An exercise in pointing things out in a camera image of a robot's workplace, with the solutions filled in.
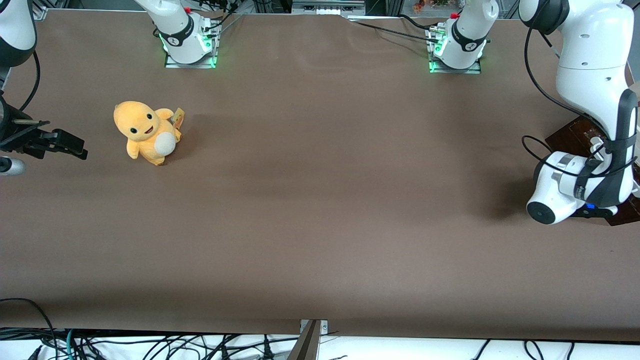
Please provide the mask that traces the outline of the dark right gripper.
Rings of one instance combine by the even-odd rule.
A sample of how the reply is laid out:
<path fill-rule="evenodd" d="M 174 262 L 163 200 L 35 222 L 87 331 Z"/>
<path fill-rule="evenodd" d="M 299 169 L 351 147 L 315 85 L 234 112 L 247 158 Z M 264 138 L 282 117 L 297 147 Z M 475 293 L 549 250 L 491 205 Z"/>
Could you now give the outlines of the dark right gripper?
<path fill-rule="evenodd" d="M 13 151 L 17 134 L 21 131 L 21 126 L 15 123 L 15 120 L 22 119 L 22 111 L 9 105 L 0 96 L 0 148 L 2 151 Z M 54 129 L 50 135 L 50 143 L 38 144 L 30 142 L 22 146 L 21 153 L 38 160 L 43 160 L 46 153 L 60 153 L 71 155 L 80 160 L 86 160 L 89 151 L 84 149 L 85 141 L 70 132 L 62 129 Z"/>

